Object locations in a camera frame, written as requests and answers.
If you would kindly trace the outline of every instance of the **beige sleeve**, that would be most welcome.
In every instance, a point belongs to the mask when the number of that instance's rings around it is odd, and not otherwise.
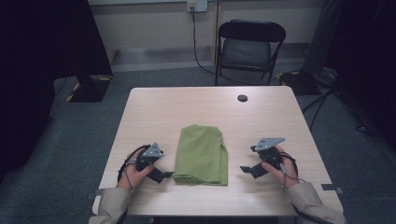
[[[296,184],[289,188],[287,193],[291,199],[291,202],[300,212],[331,223],[347,223],[342,213],[323,205],[317,191],[314,189],[311,183],[306,182]],[[307,224],[315,222],[305,220],[304,223]]]
[[[128,189],[104,189],[98,214],[90,218],[89,224],[117,223],[126,211],[131,194],[132,192]]]

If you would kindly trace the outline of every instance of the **chair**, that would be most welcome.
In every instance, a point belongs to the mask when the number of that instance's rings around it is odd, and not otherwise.
[[[218,33],[215,86],[222,76],[222,68],[262,72],[261,79],[269,73],[266,84],[270,85],[277,54],[285,37],[285,29],[270,21],[233,20],[223,23]],[[272,56],[271,44],[276,44]]]

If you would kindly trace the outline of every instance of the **carpeted floor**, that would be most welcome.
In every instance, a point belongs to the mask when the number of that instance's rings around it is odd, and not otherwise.
[[[275,74],[300,67],[300,63],[280,63]],[[260,75],[250,77],[245,82],[260,84]],[[101,103],[67,103],[77,81],[68,78],[62,87],[63,83],[63,79],[55,81],[55,90],[60,91],[52,120],[31,159],[9,173],[0,187],[0,223],[87,223],[92,216],[92,193],[99,186],[130,90],[213,86],[214,76],[199,67],[117,73]],[[222,79],[220,84],[231,83]],[[297,96],[301,108],[316,98]],[[357,132],[360,121],[347,106],[337,95],[330,95],[312,129],[332,182],[344,190],[339,198],[346,219],[360,224],[396,223],[394,151],[381,136]],[[315,111],[316,107],[304,114],[308,125]],[[127,222],[149,223],[149,218]],[[293,218],[282,217],[279,222],[293,223]]]

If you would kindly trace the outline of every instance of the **wall outlet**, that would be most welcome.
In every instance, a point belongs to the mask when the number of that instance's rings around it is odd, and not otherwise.
[[[188,0],[187,11],[191,12],[191,8],[194,12],[207,12],[207,0]]]

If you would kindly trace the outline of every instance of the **green cloth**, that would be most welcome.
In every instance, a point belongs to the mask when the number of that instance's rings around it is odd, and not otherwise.
[[[175,181],[178,184],[228,184],[228,154],[216,127],[183,128],[178,142]]]

